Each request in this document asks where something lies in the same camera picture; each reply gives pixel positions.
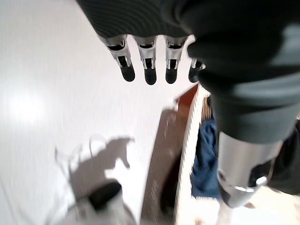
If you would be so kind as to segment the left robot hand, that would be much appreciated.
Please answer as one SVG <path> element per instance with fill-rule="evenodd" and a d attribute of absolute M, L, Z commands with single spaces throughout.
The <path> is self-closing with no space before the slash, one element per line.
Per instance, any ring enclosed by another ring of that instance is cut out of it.
<path fill-rule="evenodd" d="M 297 0 L 80 0 L 116 60 L 135 78 L 127 35 L 135 39 L 145 80 L 156 82 L 156 39 L 166 41 L 173 83 L 189 36 L 191 82 L 211 93 L 219 130 L 217 178 L 231 208 L 269 180 L 271 161 L 300 112 L 300 3 Z"/>

